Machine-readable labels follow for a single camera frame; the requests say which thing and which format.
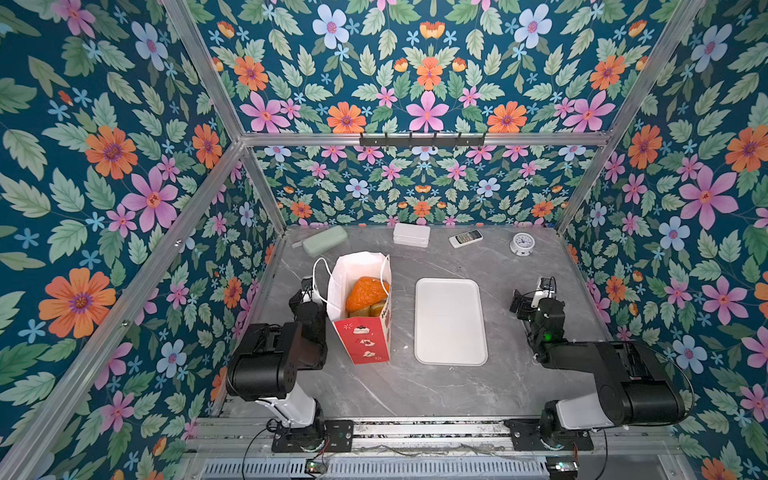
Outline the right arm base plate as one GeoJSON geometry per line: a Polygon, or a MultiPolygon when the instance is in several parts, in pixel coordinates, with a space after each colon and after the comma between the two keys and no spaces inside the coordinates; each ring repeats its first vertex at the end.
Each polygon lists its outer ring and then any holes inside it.
{"type": "Polygon", "coordinates": [[[507,419],[516,451],[592,451],[594,443],[588,430],[558,430],[556,424],[543,426],[537,419],[507,419]]]}

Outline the orange fake croissant bread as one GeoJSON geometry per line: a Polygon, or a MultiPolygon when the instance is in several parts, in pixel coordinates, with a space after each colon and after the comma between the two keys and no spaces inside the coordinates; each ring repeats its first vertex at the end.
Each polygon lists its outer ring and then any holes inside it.
{"type": "Polygon", "coordinates": [[[378,302],[386,303],[390,293],[388,282],[379,278],[362,277],[352,287],[346,300],[346,310],[350,312],[371,306],[378,302]]]}

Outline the red white paper bag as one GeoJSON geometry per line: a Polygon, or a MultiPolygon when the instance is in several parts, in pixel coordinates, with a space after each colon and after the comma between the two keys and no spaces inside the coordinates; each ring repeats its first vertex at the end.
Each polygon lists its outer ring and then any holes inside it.
{"type": "Polygon", "coordinates": [[[321,293],[328,319],[344,349],[355,365],[385,363],[390,360],[392,323],[392,273],[390,257],[383,253],[356,252],[340,256],[334,265],[324,258],[315,261],[312,279],[318,285],[318,272],[329,274],[327,287],[321,293]],[[362,277],[379,278],[390,285],[389,297],[379,317],[350,318],[346,300],[353,285],[362,277]]]}

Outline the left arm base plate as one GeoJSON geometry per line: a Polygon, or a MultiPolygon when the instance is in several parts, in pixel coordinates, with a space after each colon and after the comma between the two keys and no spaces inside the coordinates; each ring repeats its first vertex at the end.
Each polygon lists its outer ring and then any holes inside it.
{"type": "Polygon", "coordinates": [[[324,420],[302,428],[280,426],[274,434],[273,453],[348,453],[354,437],[352,420],[324,420]]]}

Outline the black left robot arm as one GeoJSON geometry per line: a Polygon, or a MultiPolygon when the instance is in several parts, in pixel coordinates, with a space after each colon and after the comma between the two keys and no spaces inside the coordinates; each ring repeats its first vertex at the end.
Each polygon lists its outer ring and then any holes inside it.
{"type": "Polygon", "coordinates": [[[321,370],[328,354],[326,304],[312,278],[301,280],[289,308],[289,322],[248,326],[227,367],[225,387],[228,394],[267,408],[281,439],[314,451],[327,438],[322,408],[298,384],[298,373],[321,370]]]}

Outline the yellow green fake bread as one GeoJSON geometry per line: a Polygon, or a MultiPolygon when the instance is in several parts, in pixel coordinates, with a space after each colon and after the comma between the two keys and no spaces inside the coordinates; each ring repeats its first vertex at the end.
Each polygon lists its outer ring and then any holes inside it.
{"type": "Polygon", "coordinates": [[[350,318],[371,318],[371,317],[379,317],[381,315],[381,312],[384,310],[386,303],[384,301],[378,302],[376,304],[373,304],[368,307],[364,307],[359,310],[355,310],[349,313],[350,318]]]}

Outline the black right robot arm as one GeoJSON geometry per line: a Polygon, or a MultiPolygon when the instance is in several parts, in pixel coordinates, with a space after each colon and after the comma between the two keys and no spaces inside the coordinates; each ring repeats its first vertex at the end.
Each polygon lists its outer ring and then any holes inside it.
{"type": "Polygon", "coordinates": [[[535,290],[514,292],[510,311],[523,322],[527,344],[539,365],[589,374],[594,391],[548,401],[536,421],[505,421],[515,448],[587,451],[593,448],[593,430],[666,427],[690,414],[650,347],[635,341],[568,340],[565,303],[556,293],[556,280],[541,277],[535,290]]]}

